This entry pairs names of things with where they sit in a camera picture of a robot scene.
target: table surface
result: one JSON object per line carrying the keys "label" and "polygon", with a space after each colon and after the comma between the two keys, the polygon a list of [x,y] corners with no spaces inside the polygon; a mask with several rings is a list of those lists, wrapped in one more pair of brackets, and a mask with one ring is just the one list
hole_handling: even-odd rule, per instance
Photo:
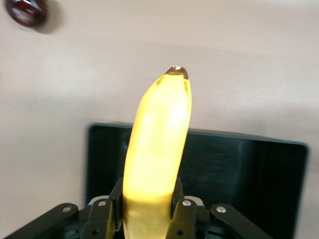
{"label": "table surface", "polygon": [[0,6],[0,238],[57,204],[84,207],[88,126],[132,123],[176,64],[191,128],[310,147],[296,238],[318,238],[319,2],[50,2],[37,30]]}

